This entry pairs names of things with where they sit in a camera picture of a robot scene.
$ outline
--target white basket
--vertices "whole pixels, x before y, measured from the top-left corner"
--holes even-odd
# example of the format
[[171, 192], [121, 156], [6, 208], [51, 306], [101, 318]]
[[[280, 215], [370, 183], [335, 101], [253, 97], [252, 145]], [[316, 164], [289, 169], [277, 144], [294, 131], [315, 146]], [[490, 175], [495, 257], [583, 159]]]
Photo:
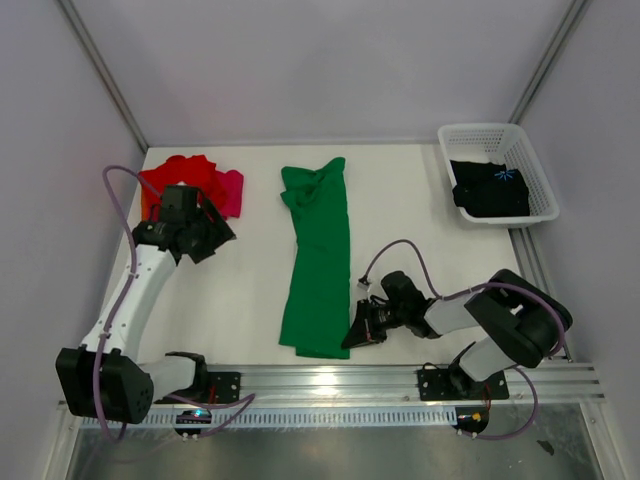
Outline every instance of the white basket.
[[534, 223], [554, 220], [560, 209], [542, 170], [540, 160], [525, 131], [510, 123], [468, 123], [446, 125], [438, 130], [452, 188], [456, 186], [451, 160], [500, 163], [517, 168], [529, 187], [528, 217], [472, 217], [464, 208], [460, 213], [473, 223], [508, 228], [524, 228]]

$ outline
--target black garment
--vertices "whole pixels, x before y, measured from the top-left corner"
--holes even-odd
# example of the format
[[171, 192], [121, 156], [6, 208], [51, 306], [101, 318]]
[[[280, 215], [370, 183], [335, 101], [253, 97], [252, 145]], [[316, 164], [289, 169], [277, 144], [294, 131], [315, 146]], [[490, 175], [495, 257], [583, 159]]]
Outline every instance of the black garment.
[[453, 201], [473, 217], [529, 216], [529, 188], [518, 169], [495, 163], [451, 161]]

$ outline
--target wall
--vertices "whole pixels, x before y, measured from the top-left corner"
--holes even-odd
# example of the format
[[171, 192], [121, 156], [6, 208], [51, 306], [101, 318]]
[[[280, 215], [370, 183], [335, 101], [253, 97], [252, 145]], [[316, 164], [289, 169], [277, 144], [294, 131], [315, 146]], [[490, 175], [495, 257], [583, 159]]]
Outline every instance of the wall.
[[568, 0], [76, 0], [153, 146], [505, 121]]
[[115, 253], [100, 170], [142, 155], [54, 2], [0, 2], [0, 64], [0, 465], [23, 480], [52, 445], [56, 355], [96, 318]]
[[524, 128], [560, 202], [535, 230], [578, 360], [595, 362], [640, 451], [640, 3], [593, 2]]

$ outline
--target pink cloth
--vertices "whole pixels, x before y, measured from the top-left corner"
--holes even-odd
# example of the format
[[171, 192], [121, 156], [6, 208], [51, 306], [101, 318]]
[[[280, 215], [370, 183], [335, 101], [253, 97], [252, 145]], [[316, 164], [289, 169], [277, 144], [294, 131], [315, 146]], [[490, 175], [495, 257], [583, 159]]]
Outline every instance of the pink cloth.
[[218, 208], [220, 215], [225, 218], [240, 217], [242, 210], [242, 187], [244, 186], [244, 176], [237, 170], [228, 172], [216, 171], [218, 182], [227, 192], [227, 201]]

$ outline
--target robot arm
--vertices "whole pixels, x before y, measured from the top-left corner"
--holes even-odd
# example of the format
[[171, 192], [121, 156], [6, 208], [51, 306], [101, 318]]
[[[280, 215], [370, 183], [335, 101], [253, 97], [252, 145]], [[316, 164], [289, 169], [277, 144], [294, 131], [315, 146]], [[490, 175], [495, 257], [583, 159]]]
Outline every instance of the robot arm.
[[[100, 370], [102, 405], [107, 420], [139, 423], [151, 403], [182, 391], [187, 396], [207, 388], [204, 357], [171, 352], [163, 359], [138, 365], [138, 349], [153, 305], [183, 254], [195, 263], [208, 258], [235, 238], [215, 206], [197, 188], [165, 189], [158, 220], [141, 222], [134, 230], [137, 271], [115, 314], [105, 342]], [[71, 413], [96, 417], [92, 366], [104, 323], [131, 275], [130, 265], [100, 318], [77, 349], [62, 349], [56, 370]]]
[[[509, 270], [496, 273], [490, 283], [523, 289], [558, 313], [564, 330], [573, 320], [557, 301]], [[439, 338], [463, 328], [481, 326], [488, 336], [469, 345], [449, 365], [451, 383], [462, 398], [482, 389], [484, 381], [513, 365], [537, 367], [558, 342], [558, 326], [549, 312], [528, 296], [489, 288], [451, 300], [426, 299], [403, 272], [381, 281], [388, 300], [371, 297], [358, 302], [356, 319], [343, 348], [381, 343], [390, 328], [407, 326], [420, 338]]]

